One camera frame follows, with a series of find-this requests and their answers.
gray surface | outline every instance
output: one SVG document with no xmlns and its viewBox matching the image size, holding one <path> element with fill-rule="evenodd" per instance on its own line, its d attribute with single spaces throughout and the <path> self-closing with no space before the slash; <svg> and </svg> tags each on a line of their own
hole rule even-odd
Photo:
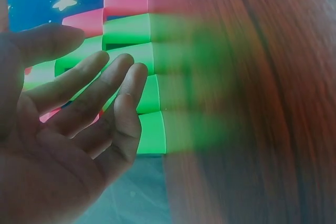
<svg viewBox="0 0 336 224">
<path fill-rule="evenodd" d="M 139 156 L 76 222 L 91 223 L 171 224 L 162 157 Z"/>
</svg>

white star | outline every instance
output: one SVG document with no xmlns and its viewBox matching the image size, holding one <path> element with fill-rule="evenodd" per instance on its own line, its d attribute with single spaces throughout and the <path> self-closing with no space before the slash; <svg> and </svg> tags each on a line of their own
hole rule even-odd
<svg viewBox="0 0 336 224">
<path fill-rule="evenodd" d="M 77 4 L 76 0 L 60 0 L 55 5 L 53 5 L 53 8 L 58 8 L 60 11 L 62 11 L 69 6 L 76 4 Z"/>
</svg>

stacked blocks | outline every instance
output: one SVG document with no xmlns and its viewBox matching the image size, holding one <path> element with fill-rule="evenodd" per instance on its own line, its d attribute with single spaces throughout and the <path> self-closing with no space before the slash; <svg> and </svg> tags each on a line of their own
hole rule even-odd
<svg viewBox="0 0 336 224">
<path fill-rule="evenodd" d="M 101 9 L 63 19 L 62 24 L 85 31 L 84 43 L 74 52 L 54 62 L 43 63 L 45 66 L 34 66 L 31 73 L 27 75 L 25 88 L 33 88 L 42 84 L 41 81 L 51 81 L 97 51 L 106 50 L 110 56 L 110 61 L 102 71 L 118 55 L 128 53 L 134 57 L 135 62 L 145 64 L 149 71 L 143 96 L 137 107 L 142 125 L 138 154 L 164 154 L 166 153 L 165 129 L 160 111 L 159 83 L 155 74 L 148 0 L 104 0 L 103 2 L 104 7 Z M 122 17 L 107 21 L 108 17 L 118 16 Z M 83 90 L 71 100 L 78 97 Z M 115 97 L 116 94 L 108 100 L 103 111 L 108 108 Z M 58 111 L 59 109 L 44 115 L 41 121 L 46 121 Z"/>
</svg>

pink cylinder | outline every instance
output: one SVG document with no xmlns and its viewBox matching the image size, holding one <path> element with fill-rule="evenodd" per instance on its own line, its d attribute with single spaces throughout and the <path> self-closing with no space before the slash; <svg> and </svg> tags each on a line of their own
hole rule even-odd
<svg viewBox="0 0 336 224">
<path fill-rule="evenodd" d="M 105 21 L 104 8 L 101 8 L 66 17 L 62 24 L 80 28 L 85 32 L 86 38 L 91 38 L 103 34 L 103 23 Z"/>
<path fill-rule="evenodd" d="M 107 16 L 133 16 L 148 13 L 148 0 L 104 0 Z"/>
</svg>

green foam block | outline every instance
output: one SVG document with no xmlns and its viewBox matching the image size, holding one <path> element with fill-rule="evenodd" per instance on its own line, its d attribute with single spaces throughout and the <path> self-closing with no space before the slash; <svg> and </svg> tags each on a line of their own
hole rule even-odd
<svg viewBox="0 0 336 224">
<path fill-rule="evenodd" d="M 162 112 L 140 116 L 142 134 L 138 154 L 165 154 L 166 134 Z"/>
<path fill-rule="evenodd" d="M 113 95 L 103 107 L 103 111 L 110 106 L 112 101 L 116 98 Z M 159 83 L 157 81 L 157 75 L 148 76 L 145 87 L 143 89 L 142 97 L 137 107 L 138 114 L 147 114 L 160 111 L 160 94 Z"/>
<path fill-rule="evenodd" d="M 102 50 L 102 36 L 85 39 L 83 44 L 75 51 L 57 59 L 55 64 L 55 76 L 59 76 L 80 61 Z"/>
<path fill-rule="evenodd" d="M 103 25 L 103 44 L 143 44 L 151 41 L 149 14 L 107 21 Z"/>
<path fill-rule="evenodd" d="M 103 68 L 103 71 L 107 66 L 115 60 L 115 58 L 121 54 L 130 54 L 134 58 L 135 63 L 143 63 L 148 68 L 148 75 L 154 74 L 154 56 L 153 56 L 153 44 L 146 43 L 135 46 L 123 47 L 114 50 L 109 50 L 107 53 L 110 56 L 110 60 Z"/>
<path fill-rule="evenodd" d="M 43 62 L 33 66 L 29 75 L 25 76 L 24 89 L 33 89 L 55 79 L 55 61 Z"/>
</svg>

